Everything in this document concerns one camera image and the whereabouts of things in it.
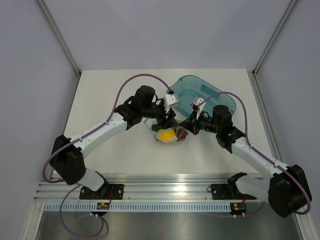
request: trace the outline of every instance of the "wall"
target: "wall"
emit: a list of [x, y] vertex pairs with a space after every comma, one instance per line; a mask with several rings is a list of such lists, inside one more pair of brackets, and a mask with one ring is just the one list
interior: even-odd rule
[[77, 78], [36, 3], [0, 2], [1, 239], [20, 239]]
[[320, 1], [300, 1], [258, 73], [284, 160], [300, 165], [320, 236]]
[[289, 0], [45, 0], [82, 70], [255, 67]]

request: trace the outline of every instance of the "table surface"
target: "table surface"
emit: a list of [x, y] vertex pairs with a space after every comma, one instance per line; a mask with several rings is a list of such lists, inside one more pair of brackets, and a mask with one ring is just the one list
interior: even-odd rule
[[[238, 95], [248, 113], [250, 141], [271, 154], [246, 69], [134, 69], [84, 70], [67, 121], [65, 135], [71, 137], [106, 119], [120, 86], [133, 75], [148, 73], [162, 78], [172, 86], [184, 75], [195, 75], [217, 87]], [[166, 88], [151, 77], [139, 77], [129, 82], [121, 92], [118, 105], [135, 94], [141, 85], [148, 85], [163, 96]], [[244, 112], [237, 109], [233, 124], [244, 131]], [[215, 135], [201, 131], [189, 134], [184, 142], [157, 142], [143, 123], [118, 134], [96, 148], [86, 159], [87, 168], [101, 174], [234, 174], [257, 173], [241, 158], [221, 148]]]

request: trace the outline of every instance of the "purple cable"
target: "purple cable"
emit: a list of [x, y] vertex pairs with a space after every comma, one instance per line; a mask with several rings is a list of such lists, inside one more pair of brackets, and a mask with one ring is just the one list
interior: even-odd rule
[[71, 189], [71, 190], [64, 196], [64, 198], [63, 198], [63, 200], [62, 200], [62, 202], [61, 202], [61, 204], [60, 204], [60, 208], [59, 208], [60, 221], [61, 221], [61, 224], [62, 224], [62, 226], [64, 227], [64, 229], [65, 229], [68, 233], [70, 233], [70, 234], [72, 234], [72, 235], [74, 235], [74, 236], [77, 236], [77, 237], [80, 237], [80, 238], [85, 238], [85, 239], [95, 238], [95, 237], [97, 237], [97, 236], [102, 232], [102, 230], [104, 229], [104, 224], [106, 223], [106, 220], [105, 220], [103, 217], [97, 215], [97, 217], [101, 220], [101, 228], [100, 228], [99, 231], [97, 231], [95, 234], [92, 234], [92, 235], [81, 235], [81, 234], [75, 233], [74, 231], [71, 231], [71, 230], [68, 228], [68, 226], [65, 224], [64, 218], [62, 217], [62, 207], [63, 207], [63, 205], [64, 205], [65, 200], [67, 199], [67, 197], [68, 197], [74, 190], [76, 190], [76, 189], [78, 189], [78, 188], [80, 188], [80, 187], [81, 187], [80, 185], [74, 187], [73, 189]]
[[45, 182], [47, 183], [50, 183], [50, 184], [55, 184], [55, 183], [61, 183], [63, 182], [64, 180], [63, 179], [60, 179], [60, 180], [49, 180], [47, 177], [46, 177], [46, 169], [47, 169], [47, 166], [49, 164], [49, 162], [58, 154], [60, 153], [61, 151], [63, 151], [64, 149], [70, 147], [71, 145], [81, 141], [82, 139], [90, 136], [91, 134], [95, 133], [96, 131], [98, 131], [100, 128], [102, 128], [103, 126], [105, 126], [109, 121], [110, 119], [112, 118], [114, 112], [115, 112], [115, 109], [116, 109], [116, 106], [117, 106], [117, 103], [118, 103], [118, 100], [119, 100], [119, 97], [120, 97], [120, 93], [122, 91], [122, 89], [125, 87], [125, 85], [130, 82], [132, 79], [135, 79], [135, 78], [138, 78], [138, 77], [151, 77], [151, 78], [154, 78], [154, 79], [157, 79], [159, 80], [161, 83], [163, 83], [165, 85], [165, 87], [171, 91], [171, 88], [166, 84], [165, 81], [163, 81], [161, 78], [155, 76], [155, 75], [152, 75], [152, 74], [149, 74], [149, 73], [141, 73], [141, 74], [137, 74], [137, 75], [134, 75], [132, 77], [130, 77], [128, 80], [126, 80], [120, 87], [117, 95], [116, 95], [116, 98], [115, 98], [115, 101], [114, 101], [114, 104], [113, 104], [113, 107], [112, 107], [112, 110], [111, 110], [111, 113], [109, 115], [109, 117], [107, 118], [107, 120], [105, 122], [103, 122], [102, 124], [100, 124], [99, 126], [97, 126], [95, 129], [91, 130], [90, 132], [86, 133], [85, 135], [83, 135], [81, 138], [77, 138], [76, 140], [64, 145], [63, 147], [59, 148], [57, 151], [55, 151], [54, 153], [52, 153], [52, 155], [45, 161], [44, 165], [43, 165], [43, 168], [42, 168], [42, 178], [44, 179]]
[[264, 201], [262, 206], [259, 207], [256, 211], [245, 214], [245, 215], [236, 215], [235, 217], [232, 215], [219, 215], [219, 214], [210, 214], [207, 212], [203, 212], [202, 214], [212, 216], [212, 217], [218, 217], [218, 218], [244, 218], [244, 217], [253, 217], [260, 213], [260, 211], [266, 206], [266, 202]]
[[[249, 137], [248, 137], [248, 117], [247, 117], [247, 110], [246, 110], [246, 107], [245, 107], [245, 104], [244, 102], [240, 99], [240, 97], [238, 97], [237, 95], [235, 95], [234, 93], [232, 92], [228, 92], [228, 91], [221, 91], [221, 92], [218, 92], [216, 94], [213, 94], [211, 96], [209, 96], [206, 100], [204, 100], [203, 102], [201, 102], [200, 104], [197, 105], [197, 107], [201, 106], [202, 104], [204, 104], [205, 102], [207, 102], [209, 99], [212, 99], [214, 98], [215, 96], [218, 96], [220, 94], [228, 94], [228, 95], [231, 95], [231, 96], [234, 96], [236, 99], [238, 99], [238, 101], [241, 103], [242, 105], [242, 108], [243, 108], [243, 112], [244, 112], [244, 131], [245, 131], [245, 139], [246, 139], [246, 142], [248, 144], [249, 147], [251, 147], [257, 154], [259, 154], [261, 157], [263, 157], [265, 160], [267, 160], [269, 163], [273, 164], [274, 166], [275, 165], [275, 162], [272, 161], [270, 158], [268, 158], [266, 155], [264, 155], [262, 152], [260, 152], [259, 150], [257, 150], [254, 146], [251, 145], [250, 141], [249, 141]], [[305, 189], [301, 186], [301, 184], [287, 171], [285, 170], [283, 167], [277, 165], [276, 166], [278, 169], [280, 169], [282, 172], [284, 172], [284, 174], [286, 174], [296, 185], [297, 187], [300, 189], [300, 191], [303, 193], [305, 199], [306, 199], [306, 203], [307, 203], [307, 208], [305, 211], [303, 212], [300, 212], [300, 211], [296, 211], [295, 213], [298, 214], [298, 215], [305, 215], [307, 213], [310, 212], [311, 210], [311, 201], [310, 201], [310, 198], [307, 194], [307, 192], [305, 191]]]

